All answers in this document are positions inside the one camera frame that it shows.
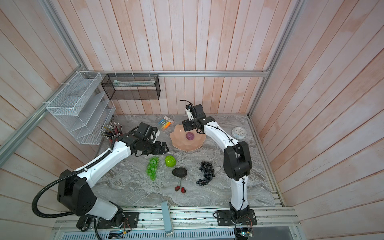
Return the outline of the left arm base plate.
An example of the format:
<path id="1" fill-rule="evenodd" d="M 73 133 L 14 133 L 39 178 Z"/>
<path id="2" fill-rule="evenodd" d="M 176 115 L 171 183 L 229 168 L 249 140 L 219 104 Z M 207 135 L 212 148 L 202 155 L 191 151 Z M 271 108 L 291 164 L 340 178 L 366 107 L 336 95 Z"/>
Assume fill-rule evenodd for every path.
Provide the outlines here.
<path id="1" fill-rule="evenodd" d="M 138 226 L 139 212 L 117 213 L 111 220 L 100 218 L 97 223 L 98 229 L 135 229 Z"/>

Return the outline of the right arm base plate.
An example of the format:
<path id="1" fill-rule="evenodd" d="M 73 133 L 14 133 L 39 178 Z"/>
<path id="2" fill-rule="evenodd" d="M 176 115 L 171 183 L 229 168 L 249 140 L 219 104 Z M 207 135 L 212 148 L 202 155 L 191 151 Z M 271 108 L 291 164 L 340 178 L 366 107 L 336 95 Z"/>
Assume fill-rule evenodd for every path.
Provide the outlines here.
<path id="1" fill-rule="evenodd" d="M 218 210 L 213 213 L 213 217 L 217 220 L 219 226 L 256 226 L 258 224 L 254 210 L 241 211 L 238 213 L 234 210 Z"/>

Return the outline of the dark avocado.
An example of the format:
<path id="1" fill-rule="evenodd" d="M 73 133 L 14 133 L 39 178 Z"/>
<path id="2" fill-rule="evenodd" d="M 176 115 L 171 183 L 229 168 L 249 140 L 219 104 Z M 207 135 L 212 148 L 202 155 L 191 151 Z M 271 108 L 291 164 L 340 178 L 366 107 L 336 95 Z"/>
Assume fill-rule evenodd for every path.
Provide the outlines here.
<path id="1" fill-rule="evenodd" d="M 172 170 L 172 174 L 177 178 L 184 178 L 187 176 L 188 171 L 185 168 L 179 167 Z"/>

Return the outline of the green striped melon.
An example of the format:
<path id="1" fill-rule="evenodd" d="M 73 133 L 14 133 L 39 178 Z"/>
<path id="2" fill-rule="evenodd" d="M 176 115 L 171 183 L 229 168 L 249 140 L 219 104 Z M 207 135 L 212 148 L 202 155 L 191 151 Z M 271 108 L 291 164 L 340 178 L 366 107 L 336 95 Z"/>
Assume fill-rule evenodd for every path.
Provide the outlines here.
<path id="1" fill-rule="evenodd" d="M 165 165 L 167 167 L 173 168 L 176 165 L 176 163 L 177 163 L 177 161 L 176 161 L 175 157 L 173 157 L 172 155 L 166 156 Z"/>

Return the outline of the green grape bunch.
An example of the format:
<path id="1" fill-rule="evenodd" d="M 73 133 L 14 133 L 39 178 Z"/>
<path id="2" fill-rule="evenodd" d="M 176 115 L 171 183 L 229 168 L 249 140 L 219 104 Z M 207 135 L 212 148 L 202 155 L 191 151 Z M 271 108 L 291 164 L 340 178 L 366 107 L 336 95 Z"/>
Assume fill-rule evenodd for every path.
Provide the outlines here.
<path id="1" fill-rule="evenodd" d="M 147 165 L 147 176 L 152 180 L 155 181 L 157 178 L 157 170 L 159 166 L 159 158 L 158 157 L 152 157 L 149 160 L 149 163 Z"/>

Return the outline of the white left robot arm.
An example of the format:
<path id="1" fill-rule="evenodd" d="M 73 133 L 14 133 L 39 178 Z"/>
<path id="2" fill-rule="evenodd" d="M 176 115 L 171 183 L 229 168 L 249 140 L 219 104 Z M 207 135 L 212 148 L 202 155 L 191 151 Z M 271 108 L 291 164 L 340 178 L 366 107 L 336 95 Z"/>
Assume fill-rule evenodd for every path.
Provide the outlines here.
<path id="1" fill-rule="evenodd" d="M 87 165 L 60 175 L 58 202 L 76 216 L 96 217 L 120 226 L 124 219 L 118 205 L 95 196 L 92 188 L 115 165 L 131 156 L 164 155 L 169 151 L 166 142 L 157 141 L 160 131 L 140 123 L 128 133 L 115 136 L 113 144 Z"/>

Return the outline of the purple fig fruit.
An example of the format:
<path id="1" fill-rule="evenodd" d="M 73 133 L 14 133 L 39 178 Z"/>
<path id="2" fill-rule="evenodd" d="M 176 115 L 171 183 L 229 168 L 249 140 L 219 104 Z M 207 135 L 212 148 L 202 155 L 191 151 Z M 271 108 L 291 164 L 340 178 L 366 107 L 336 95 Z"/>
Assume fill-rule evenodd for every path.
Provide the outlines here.
<path id="1" fill-rule="evenodd" d="M 192 141 L 195 138 L 195 135 L 192 132 L 187 132 L 186 138 L 187 138 L 187 140 Z"/>

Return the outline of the red cherry pair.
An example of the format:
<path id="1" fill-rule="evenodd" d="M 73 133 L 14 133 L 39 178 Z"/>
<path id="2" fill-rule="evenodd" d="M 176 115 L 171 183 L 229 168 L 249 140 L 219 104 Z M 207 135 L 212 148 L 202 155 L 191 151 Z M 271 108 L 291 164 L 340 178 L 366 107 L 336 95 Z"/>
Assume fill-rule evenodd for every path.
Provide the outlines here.
<path id="1" fill-rule="evenodd" d="M 182 187 L 182 180 L 180 180 L 178 183 L 177 183 L 177 186 L 175 187 L 175 191 L 176 192 L 181 192 L 183 194 L 186 193 L 186 189 L 184 187 Z"/>

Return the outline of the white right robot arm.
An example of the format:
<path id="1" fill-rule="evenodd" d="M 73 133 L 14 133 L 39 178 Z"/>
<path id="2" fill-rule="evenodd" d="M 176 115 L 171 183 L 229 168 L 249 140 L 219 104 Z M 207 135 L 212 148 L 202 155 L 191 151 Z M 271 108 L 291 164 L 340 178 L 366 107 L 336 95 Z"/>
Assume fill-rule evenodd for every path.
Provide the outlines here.
<path id="1" fill-rule="evenodd" d="M 186 105 L 187 120 L 183 121 L 183 128 L 187 131 L 196 130 L 201 135 L 206 135 L 223 150 L 223 167 L 231 179 L 230 210 L 232 221 L 235 223 L 250 213 L 247 196 L 247 184 L 252 160 L 248 143 L 237 141 L 226 133 L 213 117 L 206 116 L 202 105 Z"/>

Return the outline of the black grape bunch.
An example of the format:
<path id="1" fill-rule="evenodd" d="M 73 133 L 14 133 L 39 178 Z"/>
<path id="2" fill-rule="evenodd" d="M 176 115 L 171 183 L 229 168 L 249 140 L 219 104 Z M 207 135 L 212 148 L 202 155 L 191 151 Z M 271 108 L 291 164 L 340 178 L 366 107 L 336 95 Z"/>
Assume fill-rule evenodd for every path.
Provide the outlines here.
<path id="1" fill-rule="evenodd" d="M 196 181 L 196 184 L 199 186 L 208 185 L 215 177 L 215 170 L 212 167 L 212 163 L 206 161 L 201 162 L 199 170 L 203 173 L 203 176 Z"/>

